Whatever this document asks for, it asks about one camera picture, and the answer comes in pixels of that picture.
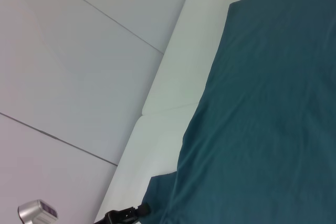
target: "teal cloth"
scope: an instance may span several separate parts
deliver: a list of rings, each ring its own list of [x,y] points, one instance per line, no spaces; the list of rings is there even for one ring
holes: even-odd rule
[[[166,182],[142,224],[336,223],[336,0],[230,5]]]

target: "black clamp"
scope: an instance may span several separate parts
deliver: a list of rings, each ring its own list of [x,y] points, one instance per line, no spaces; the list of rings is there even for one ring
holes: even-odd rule
[[[105,217],[95,224],[134,224],[139,217],[149,215],[151,209],[147,203],[138,206],[137,209],[130,207],[121,211],[112,210],[105,214]]]

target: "black stand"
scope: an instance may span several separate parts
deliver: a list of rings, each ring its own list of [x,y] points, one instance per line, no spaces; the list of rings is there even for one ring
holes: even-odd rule
[[[105,217],[95,224],[134,224],[139,217],[150,214],[151,209],[147,203],[141,204],[137,209],[134,207],[121,211],[112,210],[105,214]]]

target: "silver metal object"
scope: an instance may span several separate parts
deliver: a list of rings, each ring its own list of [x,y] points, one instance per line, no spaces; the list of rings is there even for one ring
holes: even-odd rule
[[[57,211],[41,199],[25,203],[17,211],[23,224],[52,224],[58,220]]]

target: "silver device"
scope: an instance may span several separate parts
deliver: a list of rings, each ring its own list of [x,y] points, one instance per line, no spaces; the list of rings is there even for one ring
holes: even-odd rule
[[[23,224],[52,224],[58,220],[55,208],[41,199],[25,203],[17,211]]]

